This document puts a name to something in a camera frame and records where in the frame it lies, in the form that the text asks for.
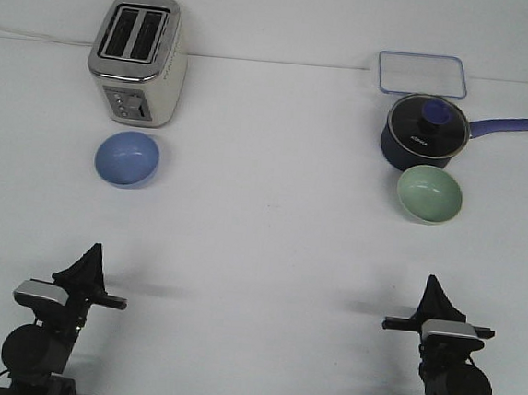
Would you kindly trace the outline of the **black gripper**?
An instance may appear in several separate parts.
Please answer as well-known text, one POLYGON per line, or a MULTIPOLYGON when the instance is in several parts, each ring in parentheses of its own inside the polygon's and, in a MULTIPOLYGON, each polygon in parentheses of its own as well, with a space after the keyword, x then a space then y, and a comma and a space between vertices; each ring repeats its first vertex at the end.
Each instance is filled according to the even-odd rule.
POLYGON ((41 300, 34 315, 62 341, 74 343, 85 327, 91 306, 126 308, 126 299, 105 290, 103 249, 95 243, 65 270, 52 274, 54 284, 41 282, 41 300))
POLYGON ((422 324, 430 319, 465 322, 465 315, 452 305, 434 274, 428 277, 426 289, 412 319, 385 317, 381 323, 385 330, 417 333, 420 339, 418 346, 421 359, 420 373, 438 375, 452 366, 464 364, 470 358, 470 354, 482 350, 485 341, 491 340, 495 334, 491 328, 473 326, 478 336, 477 340, 432 336, 422 341, 420 338, 422 324))

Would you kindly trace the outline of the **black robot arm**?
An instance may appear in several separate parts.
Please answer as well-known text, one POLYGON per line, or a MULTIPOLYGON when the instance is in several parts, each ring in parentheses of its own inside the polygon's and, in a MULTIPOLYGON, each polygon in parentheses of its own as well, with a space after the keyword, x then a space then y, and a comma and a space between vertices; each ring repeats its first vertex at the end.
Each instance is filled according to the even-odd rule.
POLYGON ((385 330, 415 332, 419 336, 418 375, 424 395, 493 395, 486 374, 471 354, 481 351, 495 332, 473 326, 452 305, 436 275, 428 277, 423 296, 410 318, 385 317, 385 330))
POLYGON ((12 330, 1 348, 11 395, 79 395, 63 375, 90 308, 127 308, 127 300, 105 289, 103 247, 96 243, 52 281, 27 279, 12 293, 34 321, 12 330))

